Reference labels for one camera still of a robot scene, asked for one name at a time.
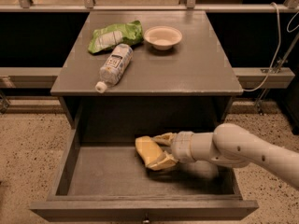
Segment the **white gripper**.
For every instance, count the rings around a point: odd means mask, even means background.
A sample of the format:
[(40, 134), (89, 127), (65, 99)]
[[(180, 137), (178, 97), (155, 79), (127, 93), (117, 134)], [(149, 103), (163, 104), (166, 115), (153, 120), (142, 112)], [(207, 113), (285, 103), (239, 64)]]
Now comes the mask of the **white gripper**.
[(159, 171), (175, 166), (178, 161), (195, 162), (191, 153), (192, 132), (163, 133), (152, 137), (152, 140), (159, 145), (171, 146), (172, 154), (163, 152), (157, 159), (146, 165), (148, 169)]

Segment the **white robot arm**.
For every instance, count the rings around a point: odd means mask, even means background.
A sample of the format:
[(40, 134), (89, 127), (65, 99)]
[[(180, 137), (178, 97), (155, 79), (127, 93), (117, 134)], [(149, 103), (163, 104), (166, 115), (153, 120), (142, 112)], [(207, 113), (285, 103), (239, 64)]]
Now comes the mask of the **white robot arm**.
[(224, 123), (212, 133), (164, 133), (152, 140), (170, 146), (178, 162), (208, 161), (230, 168), (252, 162), (299, 189), (299, 154), (272, 145), (238, 125)]

